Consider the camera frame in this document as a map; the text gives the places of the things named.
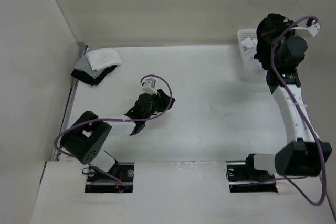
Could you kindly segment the black tank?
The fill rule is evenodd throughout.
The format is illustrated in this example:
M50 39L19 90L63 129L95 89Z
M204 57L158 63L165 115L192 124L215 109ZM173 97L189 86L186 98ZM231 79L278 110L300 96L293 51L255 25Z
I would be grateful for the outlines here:
M272 42L276 39L290 24L285 16L270 13L258 25L256 30L257 47L254 59L261 63L264 70L270 69L270 53Z
M111 66L108 68L105 68L104 71L102 73L100 73L97 77L92 77L91 75L80 71L80 70L73 70L71 73L71 76L74 77L75 79L88 84L90 86L97 86L99 85L103 79L110 74L111 72L113 72L115 70L117 66Z

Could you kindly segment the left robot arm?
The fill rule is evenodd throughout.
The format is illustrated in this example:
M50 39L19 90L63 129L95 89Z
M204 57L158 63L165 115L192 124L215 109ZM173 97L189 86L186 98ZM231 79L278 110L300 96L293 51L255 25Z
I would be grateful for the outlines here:
M97 167L104 180L113 181L118 175L118 168L116 159L103 149L107 138L139 134L145 128L146 119L166 109L169 110L174 102L174 98L165 94L162 89L158 89L154 94L139 95L134 106L127 111L120 122L93 122L98 116L92 111L86 111L75 124L85 121L89 123L64 134L60 140L60 146L80 163Z

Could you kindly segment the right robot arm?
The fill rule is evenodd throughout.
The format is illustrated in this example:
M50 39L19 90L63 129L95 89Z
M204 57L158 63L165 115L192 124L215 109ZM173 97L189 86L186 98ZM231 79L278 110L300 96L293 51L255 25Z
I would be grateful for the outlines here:
M325 168L332 148L328 142L319 139L310 123L297 71L308 49L301 32L313 37L319 28L319 24L314 24L308 28L291 28L285 35L275 30L259 33L258 41L270 46L269 51L259 48L257 55L270 58L270 63L266 65L266 83L279 107L287 144L276 154L248 155L243 168L248 179L257 179L262 172L316 177Z

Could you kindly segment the white tank top in basket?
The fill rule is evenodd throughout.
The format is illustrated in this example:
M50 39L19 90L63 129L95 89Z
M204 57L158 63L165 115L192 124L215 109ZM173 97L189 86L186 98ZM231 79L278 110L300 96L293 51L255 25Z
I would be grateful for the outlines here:
M263 68L260 62L254 58L257 51L257 38L246 38L242 42L243 64L249 73L262 74Z

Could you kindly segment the folded black tank top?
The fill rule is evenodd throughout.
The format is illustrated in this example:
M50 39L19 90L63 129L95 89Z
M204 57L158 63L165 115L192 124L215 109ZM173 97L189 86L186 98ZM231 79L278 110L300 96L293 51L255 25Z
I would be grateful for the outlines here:
M115 70L117 66L111 66L108 68L105 68L104 71L102 73L100 73L97 77L92 77L91 75L80 71L80 70L73 70L71 73L71 76L74 77L75 79L88 84L90 86L97 86L99 85L103 79L110 74L111 72L113 72Z

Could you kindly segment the folded grey tank top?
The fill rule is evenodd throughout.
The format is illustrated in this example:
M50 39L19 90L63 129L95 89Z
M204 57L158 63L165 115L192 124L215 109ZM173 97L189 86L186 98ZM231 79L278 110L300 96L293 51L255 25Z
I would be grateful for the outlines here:
M94 79L98 77L102 72L102 70L93 70L91 64L89 63L87 56L82 56L75 64L74 69L78 71L82 71L89 76L93 77Z

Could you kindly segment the white plastic basket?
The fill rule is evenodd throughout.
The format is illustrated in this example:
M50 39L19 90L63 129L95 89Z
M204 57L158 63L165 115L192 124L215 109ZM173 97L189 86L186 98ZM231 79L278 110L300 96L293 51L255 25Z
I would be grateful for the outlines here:
M266 83L266 70L254 58L257 47L256 28L241 29L237 32L238 47L246 81L254 84Z

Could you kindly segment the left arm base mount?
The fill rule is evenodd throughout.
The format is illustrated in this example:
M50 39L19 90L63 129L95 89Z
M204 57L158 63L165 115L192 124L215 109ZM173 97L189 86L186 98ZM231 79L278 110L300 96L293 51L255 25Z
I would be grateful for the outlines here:
M134 169L134 163L115 163L110 169L109 174L124 182L123 186L96 168L85 167L82 169L82 174L86 176L85 193L132 193Z

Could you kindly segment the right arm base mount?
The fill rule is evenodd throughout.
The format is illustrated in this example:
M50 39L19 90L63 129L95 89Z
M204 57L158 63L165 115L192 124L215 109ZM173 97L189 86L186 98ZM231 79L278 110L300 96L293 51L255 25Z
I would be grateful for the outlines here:
M277 193L274 174L256 170L245 161L227 161L226 178L231 193Z

